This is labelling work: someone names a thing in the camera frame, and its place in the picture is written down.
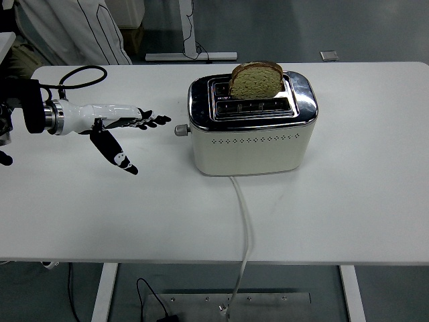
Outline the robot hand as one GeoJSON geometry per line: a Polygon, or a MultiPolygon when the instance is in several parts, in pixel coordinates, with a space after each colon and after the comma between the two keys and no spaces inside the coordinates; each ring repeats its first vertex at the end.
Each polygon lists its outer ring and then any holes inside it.
{"type": "Polygon", "coordinates": [[[134,175],[138,174],[137,167],[131,163],[109,130],[117,127],[146,130],[171,121],[166,115],[156,115],[152,110],[144,111],[133,105],[78,106],[65,100],[61,100],[60,104],[64,113],[61,135],[72,131],[82,135],[88,134],[90,141],[107,161],[134,175]]]}

